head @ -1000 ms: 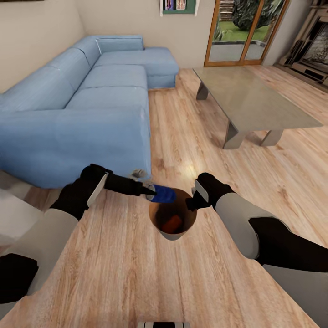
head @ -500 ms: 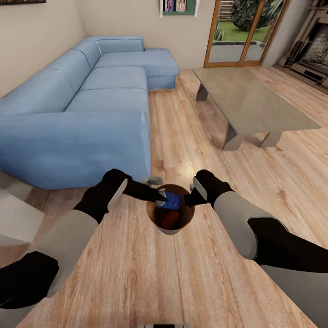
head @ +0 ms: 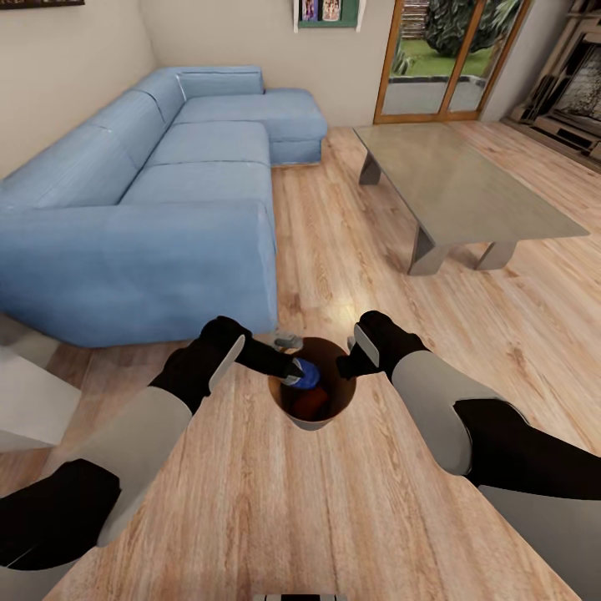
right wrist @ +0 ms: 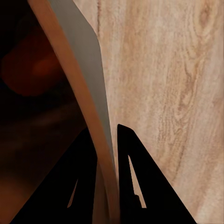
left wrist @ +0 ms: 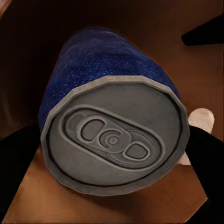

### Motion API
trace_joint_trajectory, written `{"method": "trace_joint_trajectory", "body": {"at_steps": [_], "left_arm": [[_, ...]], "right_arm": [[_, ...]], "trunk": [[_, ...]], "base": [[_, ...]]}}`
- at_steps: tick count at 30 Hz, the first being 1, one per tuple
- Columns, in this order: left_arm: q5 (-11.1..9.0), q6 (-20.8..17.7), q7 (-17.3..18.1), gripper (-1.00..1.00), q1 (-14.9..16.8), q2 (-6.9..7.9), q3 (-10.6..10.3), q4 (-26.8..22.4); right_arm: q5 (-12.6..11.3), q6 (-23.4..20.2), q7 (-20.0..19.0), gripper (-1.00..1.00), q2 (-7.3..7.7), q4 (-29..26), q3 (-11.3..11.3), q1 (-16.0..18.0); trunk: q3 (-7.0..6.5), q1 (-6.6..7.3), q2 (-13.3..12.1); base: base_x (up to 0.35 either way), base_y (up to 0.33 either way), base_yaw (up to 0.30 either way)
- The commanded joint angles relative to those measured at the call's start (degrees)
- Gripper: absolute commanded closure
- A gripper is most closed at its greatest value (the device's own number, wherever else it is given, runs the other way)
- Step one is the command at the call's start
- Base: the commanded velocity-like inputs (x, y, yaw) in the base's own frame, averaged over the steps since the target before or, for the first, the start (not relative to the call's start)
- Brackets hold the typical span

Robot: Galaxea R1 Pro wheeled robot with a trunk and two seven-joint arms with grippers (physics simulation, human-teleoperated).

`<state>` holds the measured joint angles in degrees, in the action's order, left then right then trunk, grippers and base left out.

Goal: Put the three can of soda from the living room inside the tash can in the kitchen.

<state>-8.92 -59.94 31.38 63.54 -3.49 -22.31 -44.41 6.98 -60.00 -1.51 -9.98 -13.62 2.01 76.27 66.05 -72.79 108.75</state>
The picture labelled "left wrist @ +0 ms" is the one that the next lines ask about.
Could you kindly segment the trash can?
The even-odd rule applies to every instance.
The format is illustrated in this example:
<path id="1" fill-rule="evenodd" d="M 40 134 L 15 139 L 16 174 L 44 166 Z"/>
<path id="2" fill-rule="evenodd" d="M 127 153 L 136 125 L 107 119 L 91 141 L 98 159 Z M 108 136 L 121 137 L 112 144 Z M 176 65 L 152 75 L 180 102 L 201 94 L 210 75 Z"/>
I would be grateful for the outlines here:
<path id="1" fill-rule="evenodd" d="M 187 46 L 182 35 L 224 14 L 224 0 L 7 0 L 0 10 L 0 141 L 38 124 L 54 51 L 77 31 L 106 27 L 163 68 L 188 118 L 214 115 L 224 143 L 224 43 Z M 38 147 L 2 224 L 185 224 L 208 199 L 191 165 L 126 195 L 81 194 L 47 169 Z"/>

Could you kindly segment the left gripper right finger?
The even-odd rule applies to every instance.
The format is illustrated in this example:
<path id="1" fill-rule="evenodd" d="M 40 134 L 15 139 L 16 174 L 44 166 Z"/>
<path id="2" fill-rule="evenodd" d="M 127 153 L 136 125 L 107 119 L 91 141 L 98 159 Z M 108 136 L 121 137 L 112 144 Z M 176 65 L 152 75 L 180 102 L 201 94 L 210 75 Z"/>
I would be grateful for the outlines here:
<path id="1" fill-rule="evenodd" d="M 199 127 L 189 129 L 185 153 L 220 224 L 224 224 L 224 143 Z"/>

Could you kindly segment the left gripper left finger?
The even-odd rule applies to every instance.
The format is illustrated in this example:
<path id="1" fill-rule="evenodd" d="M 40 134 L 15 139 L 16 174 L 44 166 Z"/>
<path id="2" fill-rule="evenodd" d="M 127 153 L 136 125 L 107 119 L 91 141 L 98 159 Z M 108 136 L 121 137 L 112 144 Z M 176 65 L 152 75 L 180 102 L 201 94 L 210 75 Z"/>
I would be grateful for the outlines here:
<path id="1" fill-rule="evenodd" d="M 41 144 L 38 124 L 23 127 L 0 141 L 0 224 Z"/>

